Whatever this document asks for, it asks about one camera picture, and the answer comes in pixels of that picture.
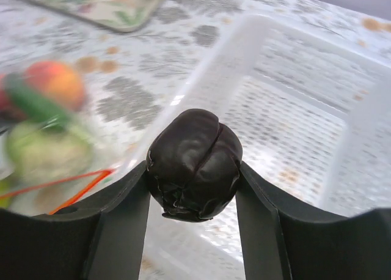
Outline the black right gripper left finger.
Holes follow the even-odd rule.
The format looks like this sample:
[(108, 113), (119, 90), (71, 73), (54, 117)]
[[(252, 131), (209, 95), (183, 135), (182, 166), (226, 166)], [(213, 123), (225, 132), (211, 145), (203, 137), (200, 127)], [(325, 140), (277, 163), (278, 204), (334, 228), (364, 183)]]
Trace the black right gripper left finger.
[(53, 215), (1, 210), (1, 278), (137, 279), (150, 205), (144, 172), (140, 163)]

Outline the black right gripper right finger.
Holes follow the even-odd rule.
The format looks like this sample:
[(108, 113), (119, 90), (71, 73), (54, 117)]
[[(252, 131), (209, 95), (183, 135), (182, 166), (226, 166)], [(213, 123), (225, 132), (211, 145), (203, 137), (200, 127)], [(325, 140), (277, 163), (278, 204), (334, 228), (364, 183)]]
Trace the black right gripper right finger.
[(389, 279), (390, 210), (344, 217), (243, 163), (236, 207), (247, 279)]

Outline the fake dark purple plum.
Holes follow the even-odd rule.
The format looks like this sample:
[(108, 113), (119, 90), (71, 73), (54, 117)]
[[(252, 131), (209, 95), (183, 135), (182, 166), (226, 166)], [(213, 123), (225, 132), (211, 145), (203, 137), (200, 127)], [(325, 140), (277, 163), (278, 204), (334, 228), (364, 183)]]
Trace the fake dark purple plum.
[(233, 199), (243, 148), (237, 135), (204, 109), (179, 114), (152, 142), (147, 187), (163, 217), (201, 223)]

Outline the clear zip top bag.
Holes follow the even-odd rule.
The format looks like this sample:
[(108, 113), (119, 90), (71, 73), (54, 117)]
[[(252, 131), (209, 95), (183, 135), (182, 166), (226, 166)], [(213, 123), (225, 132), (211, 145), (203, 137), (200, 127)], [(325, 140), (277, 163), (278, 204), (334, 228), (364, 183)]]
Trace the clear zip top bag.
[(109, 186), (124, 151), (91, 113), (86, 81), (53, 58), (1, 63), (1, 208), (53, 214)]

